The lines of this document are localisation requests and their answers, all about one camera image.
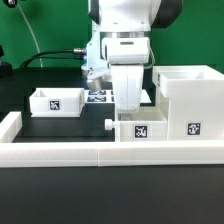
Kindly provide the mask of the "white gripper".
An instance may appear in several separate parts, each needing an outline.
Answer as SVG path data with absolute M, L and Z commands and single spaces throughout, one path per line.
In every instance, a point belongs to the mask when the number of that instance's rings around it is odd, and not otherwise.
M 140 107 L 144 67 L 142 65 L 112 65 L 111 76 L 116 111 L 137 113 Z

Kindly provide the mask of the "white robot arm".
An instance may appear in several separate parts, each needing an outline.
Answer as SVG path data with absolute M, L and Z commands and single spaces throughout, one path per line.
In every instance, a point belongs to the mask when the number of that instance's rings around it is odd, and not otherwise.
M 144 70 L 154 63 L 149 32 L 171 25 L 182 6 L 183 0 L 88 0 L 92 37 L 82 70 L 93 91 L 112 82 L 119 114 L 139 110 Z

